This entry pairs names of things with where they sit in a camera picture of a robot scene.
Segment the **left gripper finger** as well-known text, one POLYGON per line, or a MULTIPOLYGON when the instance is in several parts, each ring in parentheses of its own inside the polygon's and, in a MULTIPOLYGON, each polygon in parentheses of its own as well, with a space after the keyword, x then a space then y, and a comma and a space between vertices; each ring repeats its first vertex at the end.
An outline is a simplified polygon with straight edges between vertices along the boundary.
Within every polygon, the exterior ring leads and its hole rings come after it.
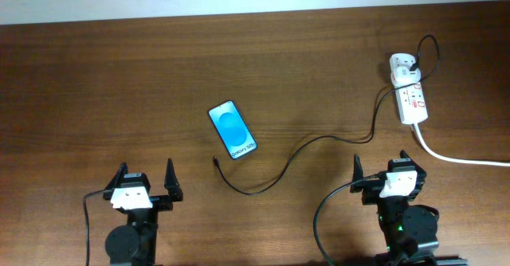
POLYGON ((106 185, 105 190, 115 189, 123 180, 124 175, 128 172, 128 165, 125 162, 120 164, 119 169, 112 178, 112 180, 106 185))
POLYGON ((167 190, 170 197, 180 196, 180 185, 176 178, 175 169, 172 160, 167 160, 167 168, 165 173, 164 188, 167 190))

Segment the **blue screen Galaxy smartphone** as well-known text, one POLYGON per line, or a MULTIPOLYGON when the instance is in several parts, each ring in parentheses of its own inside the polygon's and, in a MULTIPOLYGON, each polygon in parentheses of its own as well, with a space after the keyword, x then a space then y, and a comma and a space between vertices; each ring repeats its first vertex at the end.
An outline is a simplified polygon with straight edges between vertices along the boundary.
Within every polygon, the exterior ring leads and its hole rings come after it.
POLYGON ((211 108, 208 115, 232 159, 257 149, 256 140, 232 100, 211 108))

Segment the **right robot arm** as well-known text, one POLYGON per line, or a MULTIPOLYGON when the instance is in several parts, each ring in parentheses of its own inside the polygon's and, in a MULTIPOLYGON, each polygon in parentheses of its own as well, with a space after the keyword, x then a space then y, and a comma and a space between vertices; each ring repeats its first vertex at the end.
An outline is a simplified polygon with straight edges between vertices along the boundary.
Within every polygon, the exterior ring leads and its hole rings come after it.
POLYGON ((426 171, 405 151, 388 162, 387 169, 368 178, 358 155, 354 156, 350 191, 362 194, 363 205, 376 205, 386 252, 375 256, 371 265, 467 265, 458 256, 437 257, 439 211, 427 205, 411 205, 426 182, 426 171))

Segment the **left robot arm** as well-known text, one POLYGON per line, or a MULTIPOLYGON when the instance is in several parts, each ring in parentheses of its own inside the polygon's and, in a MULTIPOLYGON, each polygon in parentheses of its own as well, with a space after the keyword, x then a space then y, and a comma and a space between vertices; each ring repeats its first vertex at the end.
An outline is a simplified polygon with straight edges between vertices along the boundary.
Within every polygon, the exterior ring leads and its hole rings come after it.
POLYGON ((105 240, 110 265, 147 266, 155 264, 159 213, 171 211, 183 200, 183 192, 169 159, 164 179, 166 195, 151 196, 145 173, 128 172, 125 162, 105 187, 103 199, 125 214, 127 222, 114 228, 105 240))

